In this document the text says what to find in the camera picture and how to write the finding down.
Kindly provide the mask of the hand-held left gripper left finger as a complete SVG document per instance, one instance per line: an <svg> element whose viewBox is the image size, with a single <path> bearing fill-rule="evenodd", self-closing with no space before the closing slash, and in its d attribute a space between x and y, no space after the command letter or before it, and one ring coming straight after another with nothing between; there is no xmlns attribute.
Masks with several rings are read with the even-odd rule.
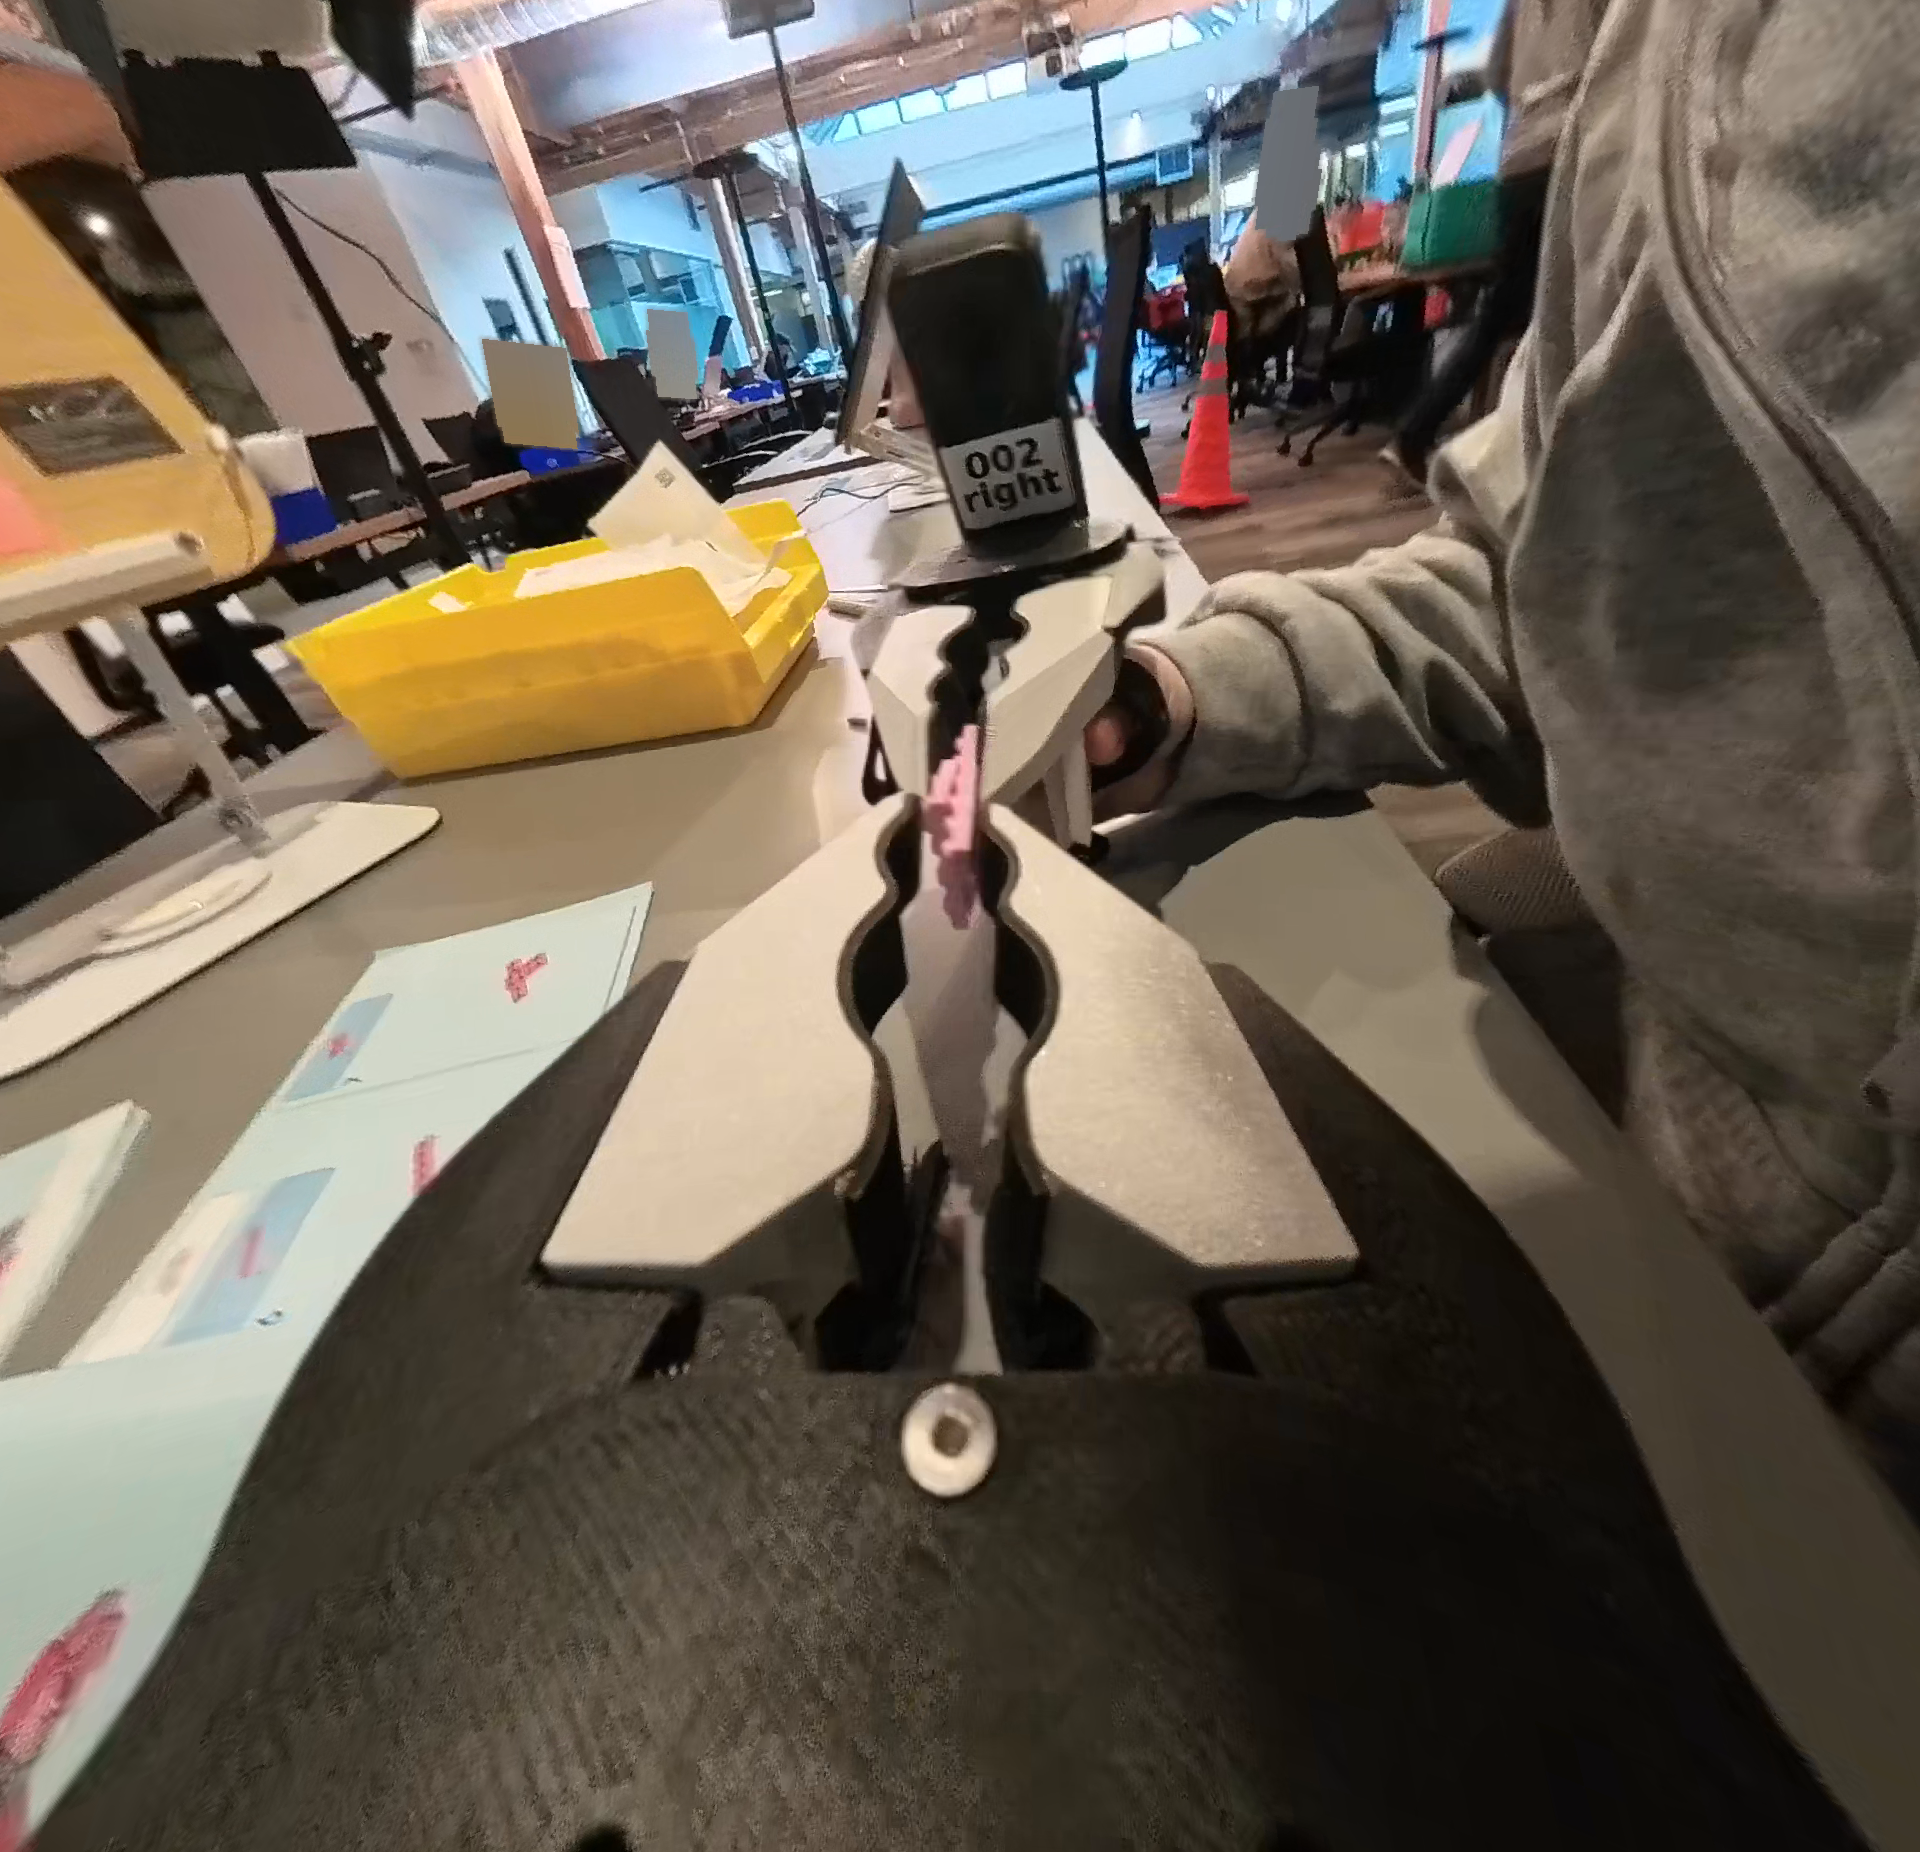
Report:
<svg viewBox="0 0 1920 1852"><path fill-rule="evenodd" d="M549 1280L757 1296L820 1368L899 1360L924 1191L876 1030L907 990L920 860L918 800L893 796L700 944L543 1246Z"/></svg>

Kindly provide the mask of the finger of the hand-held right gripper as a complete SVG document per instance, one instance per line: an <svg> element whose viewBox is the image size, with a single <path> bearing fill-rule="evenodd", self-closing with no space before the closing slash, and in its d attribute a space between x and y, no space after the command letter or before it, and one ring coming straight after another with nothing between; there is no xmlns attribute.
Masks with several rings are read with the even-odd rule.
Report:
<svg viewBox="0 0 1920 1852"><path fill-rule="evenodd" d="M979 796L1013 808L1040 788L1047 810L1091 810L1087 729L1111 698L1115 578L1090 574L1021 595L1021 635L1000 656L982 705Z"/></svg>
<svg viewBox="0 0 1920 1852"><path fill-rule="evenodd" d="M952 644L969 608L878 603L863 621L863 681L884 769L911 799L927 799L959 736Z"/></svg>

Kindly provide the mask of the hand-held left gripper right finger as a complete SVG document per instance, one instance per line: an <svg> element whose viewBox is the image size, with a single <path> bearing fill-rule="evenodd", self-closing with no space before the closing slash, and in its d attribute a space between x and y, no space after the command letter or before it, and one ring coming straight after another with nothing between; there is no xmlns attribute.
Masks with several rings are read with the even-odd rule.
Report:
<svg viewBox="0 0 1920 1852"><path fill-rule="evenodd" d="M1347 1281L1358 1241L1198 951L1001 808L979 860L1021 1032L983 1229L1003 1366L1085 1368L1147 1305Z"/></svg>

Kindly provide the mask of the long pink brick plate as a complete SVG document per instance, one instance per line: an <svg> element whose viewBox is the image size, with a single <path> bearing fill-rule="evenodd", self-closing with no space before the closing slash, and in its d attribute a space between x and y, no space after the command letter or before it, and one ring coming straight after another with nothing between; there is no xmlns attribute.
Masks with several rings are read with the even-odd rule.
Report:
<svg viewBox="0 0 1920 1852"><path fill-rule="evenodd" d="M982 805L982 729L959 730L952 751L935 767L923 799L923 831L935 865L959 871L972 865Z"/></svg>

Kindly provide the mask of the light blue instruction booklet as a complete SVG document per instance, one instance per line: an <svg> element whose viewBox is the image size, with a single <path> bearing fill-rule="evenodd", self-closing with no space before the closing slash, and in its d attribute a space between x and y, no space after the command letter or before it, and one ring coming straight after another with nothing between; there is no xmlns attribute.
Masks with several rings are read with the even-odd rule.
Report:
<svg viewBox="0 0 1920 1852"><path fill-rule="evenodd" d="M630 983L652 890L379 952L58 1368L4 1382L4 1849L181 1624L324 1321Z"/></svg>

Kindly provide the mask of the yellow plastic bin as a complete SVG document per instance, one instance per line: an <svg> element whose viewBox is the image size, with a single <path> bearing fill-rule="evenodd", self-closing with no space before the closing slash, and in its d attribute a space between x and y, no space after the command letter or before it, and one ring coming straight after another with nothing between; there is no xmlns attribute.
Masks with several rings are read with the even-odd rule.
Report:
<svg viewBox="0 0 1920 1852"><path fill-rule="evenodd" d="M315 626L292 656L406 780L736 733L830 599L791 506L749 506L738 527L738 557L671 539L518 551Z"/></svg>

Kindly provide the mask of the person's right forearm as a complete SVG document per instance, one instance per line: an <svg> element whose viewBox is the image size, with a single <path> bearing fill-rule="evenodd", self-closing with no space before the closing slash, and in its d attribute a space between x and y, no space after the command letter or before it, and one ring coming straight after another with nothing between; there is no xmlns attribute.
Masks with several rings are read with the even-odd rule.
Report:
<svg viewBox="0 0 1920 1852"><path fill-rule="evenodd" d="M1452 521L1342 569L1238 574L1154 647L1196 705L1174 808L1460 784L1549 825L1501 561Z"/></svg>

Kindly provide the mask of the grey desk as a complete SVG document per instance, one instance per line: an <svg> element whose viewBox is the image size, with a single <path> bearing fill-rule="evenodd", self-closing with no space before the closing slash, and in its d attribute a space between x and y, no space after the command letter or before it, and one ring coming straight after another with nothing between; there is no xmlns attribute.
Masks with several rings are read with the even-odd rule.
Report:
<svg viewBox="0 0 1920 1852"><path fill-rule="evenodd" d="M857 810L845 625L749 730L403 791L416 850L80 1049L4 1084L4 1146L133 1099L153 1128L10 1368L61 1360L379 949L649 880L638 971L689 952ZM1917 1530L1454 925L1376 810L1247 803L1115 838L1205 960L1316 1036L1486 1204L1614 1391L1694 1576L1878 1849L1917 1849Z"/></svg>

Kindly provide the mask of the person's right hand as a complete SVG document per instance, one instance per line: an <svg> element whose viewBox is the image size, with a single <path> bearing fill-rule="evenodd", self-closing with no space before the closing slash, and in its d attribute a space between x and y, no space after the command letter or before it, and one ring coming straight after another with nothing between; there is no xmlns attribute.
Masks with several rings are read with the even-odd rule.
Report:
<svg viewBox="0 0 1920 1852"><path fill-rule="evenodd" d="M1108 701L1083 733L1099 823L1165 805L1196 730L1187 677L1154 644L1120 650Z"/></svg>

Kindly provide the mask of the orange traffic cone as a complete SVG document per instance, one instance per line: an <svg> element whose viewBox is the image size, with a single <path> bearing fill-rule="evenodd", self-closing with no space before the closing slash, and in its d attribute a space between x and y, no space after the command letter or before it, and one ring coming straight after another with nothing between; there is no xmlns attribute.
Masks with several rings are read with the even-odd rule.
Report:
<svg viewBox="0 0 1920 1852"><path fill-rule="evenodd" d="M1250 497L1232 483L1230 314L1215 311L1205 348L1202 377L1191 405L1179 480L1163 499L1167 517L1239 513Z"/></svg>

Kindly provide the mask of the white paper bags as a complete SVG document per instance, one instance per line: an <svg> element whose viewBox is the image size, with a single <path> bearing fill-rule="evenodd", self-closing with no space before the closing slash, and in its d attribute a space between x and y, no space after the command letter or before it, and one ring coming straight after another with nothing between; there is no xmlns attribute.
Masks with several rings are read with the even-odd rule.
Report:
<svg viewBox="0 0 1920 1852"><path fill-rule="evenodd" d="M574 546L518 554L517 599L551 595L667 572L693 572L738 615L758 593L779 592L789 569L781 546L755 542L673 448L655 444L634 476L589 521Z"/></svg>

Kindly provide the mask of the closed instruction booklet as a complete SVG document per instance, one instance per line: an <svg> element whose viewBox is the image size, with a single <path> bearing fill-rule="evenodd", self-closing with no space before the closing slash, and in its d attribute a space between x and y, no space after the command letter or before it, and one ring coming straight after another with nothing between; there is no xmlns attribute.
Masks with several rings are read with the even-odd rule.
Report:
<svg viewBox="0 0 1920 1852"><path fill-rule="evenodd" d="M3 1157L3 1356L42 1311L149 1126L123 1100Z"/></svg>

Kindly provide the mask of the person's grey clothing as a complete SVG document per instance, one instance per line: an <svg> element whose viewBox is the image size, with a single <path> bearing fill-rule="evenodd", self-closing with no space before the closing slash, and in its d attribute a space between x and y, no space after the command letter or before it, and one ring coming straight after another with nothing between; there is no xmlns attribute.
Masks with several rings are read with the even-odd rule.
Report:
<svg viewBox="0 0 1920 1852"><path fill-rule="evenodd" d="M1917 0L1614 0L1511 384L1625 1128L1917 1490Z"/></svg>

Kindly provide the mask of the white bar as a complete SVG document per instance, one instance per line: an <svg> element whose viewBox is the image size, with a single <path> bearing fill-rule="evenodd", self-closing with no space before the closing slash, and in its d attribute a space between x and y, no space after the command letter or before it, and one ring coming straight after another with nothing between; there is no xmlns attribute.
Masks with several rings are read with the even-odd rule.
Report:
<svg viewBox="0 0 1920 1852"><path fill-rule="evenodd" d="M176 531L3 569L3 644L55 635L89 618L175 604L223 578L205 542Z"/></svg>

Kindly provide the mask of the dark label plate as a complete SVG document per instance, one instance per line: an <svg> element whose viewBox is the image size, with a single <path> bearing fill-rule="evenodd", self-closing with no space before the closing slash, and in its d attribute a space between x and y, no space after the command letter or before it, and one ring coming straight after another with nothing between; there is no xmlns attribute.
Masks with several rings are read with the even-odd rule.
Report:
<svg viewBox="0 0 1920 1852"><path fill-rule="evenodd" d="M3 387L3 435L44 476L91 474L184 455L156 416L116 377Z"/></svg>

